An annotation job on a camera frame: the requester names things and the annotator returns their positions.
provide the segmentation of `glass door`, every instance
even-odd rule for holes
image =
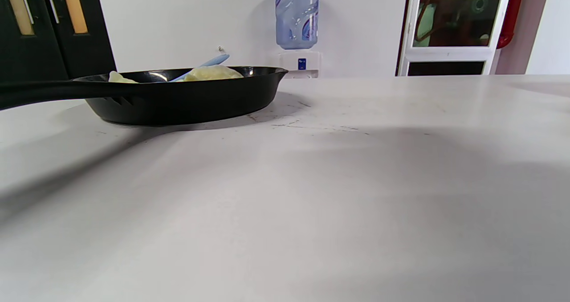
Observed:
[[[509,0],[410,0],[399,75],[411,62],[482,62],[488,74]]]

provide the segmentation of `cabinet door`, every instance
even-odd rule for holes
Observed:
[[[0,81],[68,79],[44,0],[0,0]]]
[[[99,0],[49,0],[49,4],[71,78],[116,69]]]

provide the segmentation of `table surface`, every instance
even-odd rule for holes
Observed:
[[[0,300],[562,302],[570,77],[291,79],[249,116],[0,113]]]

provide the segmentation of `blue water jug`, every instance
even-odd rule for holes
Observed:
[[[275,0],[275,34],[283,49],[309,49],[318,40],[319,0]]]

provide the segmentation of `frying pan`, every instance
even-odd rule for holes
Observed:
[[[0,110],[46,101],[87,99],[104,121],[145,126],[193,124],[253,113],[275,98],[287,70],[230,67],[244,78],[215,81],[167,81],[191,69],[123,73],[139,84],[108,83],[109,75],[71,81],[0,85]]]

